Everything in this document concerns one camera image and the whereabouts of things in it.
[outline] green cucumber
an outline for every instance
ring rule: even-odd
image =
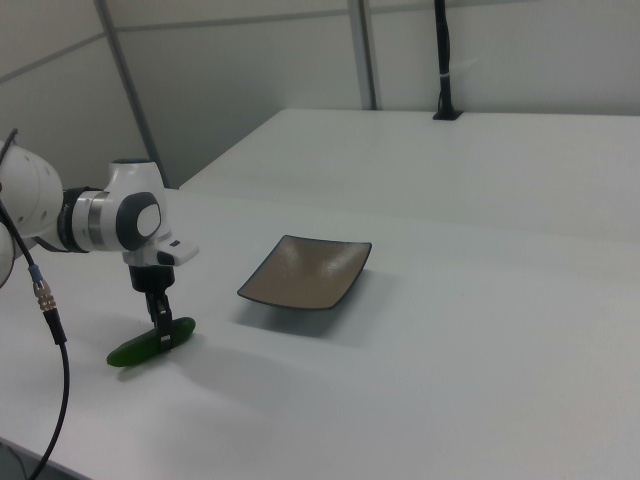
[[[196,321],[193,318],[177,318],[171,324],[172,348],[186,342],[193,330]],[[107,363],[112,367],[130,367],[155,357],[160,353],[160,346],[155,330],[137,336],[123,343],[107,356]]]

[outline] table surface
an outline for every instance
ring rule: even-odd
[[[180,190],[640,240],[640,117],[284,110]]]

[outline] white wall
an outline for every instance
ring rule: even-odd
[[[109,161],[146,156],[93,2],[3,1],[0,29],[0,138],[17,127],[65,187],[105,186]]]
[[[447,5],[456,107],[640,114],[640,1]],[[434,110],[439,84],[433,1],[371,0],[371,9],[383,108]]]
[[[281,109],[362,107],[346,0],[108,5],[172,186]]]

